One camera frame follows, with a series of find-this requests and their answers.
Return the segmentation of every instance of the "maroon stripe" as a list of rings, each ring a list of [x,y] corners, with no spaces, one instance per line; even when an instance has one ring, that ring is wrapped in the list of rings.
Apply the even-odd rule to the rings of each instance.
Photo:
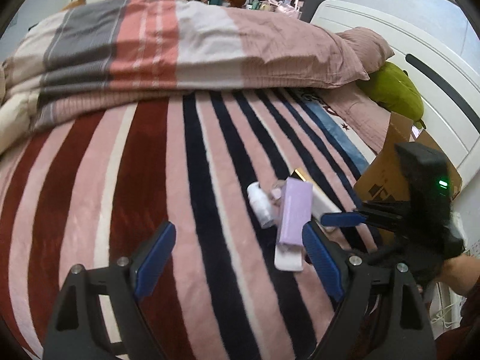
[[[167,218],[166,99],[139,103],[131,123],[113,198],[110,260],[130,256]],[[141,308],[170,359],[194,359],[183,322],[170,259],[152,296]]]
[[[75,177],[102,117],[103,112],[96,112],[75,121],[50,165],[38,197],[28,265],[28,297],[41,343],[59,293],[60,250]]]
[[[11,307],[8,286],[8,266],[10,258],[11,233],[14,228],[18,205],[22,199],[30,169],[35,163],[40,150],[50,132],[38,134],[32,138],[11,178],[5,195],[3,211],[0,217],[0,311],[5,323],[21,346],[33,353],[18,329],[14,311]]]

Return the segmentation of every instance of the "headboard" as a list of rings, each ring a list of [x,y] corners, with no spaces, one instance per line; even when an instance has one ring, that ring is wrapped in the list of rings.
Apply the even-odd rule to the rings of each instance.
[[[397,17],[339,0],[322,2],[312,24],[333,32],[366,27],[395,51],[422,95],[427,131],[458,169],[465,187],[480,169],[480,76],[438,39]]]

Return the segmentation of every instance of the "light blue stripe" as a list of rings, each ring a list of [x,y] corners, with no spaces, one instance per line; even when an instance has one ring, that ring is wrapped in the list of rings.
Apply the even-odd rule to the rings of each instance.
[[[345,153],[350,157],[360,173],[363,173],[368,167],[368,161],[350,138],[345,134],[342,128],[332,120],[327,111],[323,109],[316,100],[305,102],[305,105],[320,119],[321,123],[327,128],[329,133],[340,143]]]

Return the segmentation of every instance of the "cardboard box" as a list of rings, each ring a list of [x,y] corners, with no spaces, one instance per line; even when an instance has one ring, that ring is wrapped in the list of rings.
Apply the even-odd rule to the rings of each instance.
[[[426,130],[423,130],[418,138],[414,138],[412,125],[412,120],[392,112],[382,150],[353,187],[361,200],[383,200],[385,202],[410,200],[409,185],[401,173],[400,162],[395,152],[396,143],[416,141],[443,152]],[[447,167],[450,177],[450,195],[454,199],[462,187],[462,178],[450,160],[448,160]],[[393,238],[393,234],[388,231],[380,229],[380,233],[383,241],[387,244]]]

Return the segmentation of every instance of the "white bottle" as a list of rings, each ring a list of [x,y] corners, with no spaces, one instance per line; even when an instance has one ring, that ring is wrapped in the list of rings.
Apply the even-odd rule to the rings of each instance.
[[[251,183],[247,187],[247,195],[251,208],[260,223],[260,227],[266,229],[273,226],[274,213],[272,204],[270,204],[267,194],[260,188],[258,181]]]

